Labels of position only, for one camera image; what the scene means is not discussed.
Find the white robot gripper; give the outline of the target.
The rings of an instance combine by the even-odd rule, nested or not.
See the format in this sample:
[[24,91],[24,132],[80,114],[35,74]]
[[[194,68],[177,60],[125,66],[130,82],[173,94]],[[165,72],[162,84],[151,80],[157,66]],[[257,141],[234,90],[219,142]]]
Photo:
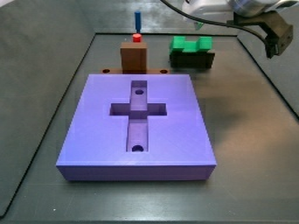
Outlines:
[[185,0],[182,11],[193,17],[226,23],[234,13],[253,18],[294,6],[299,6],[299,0]]

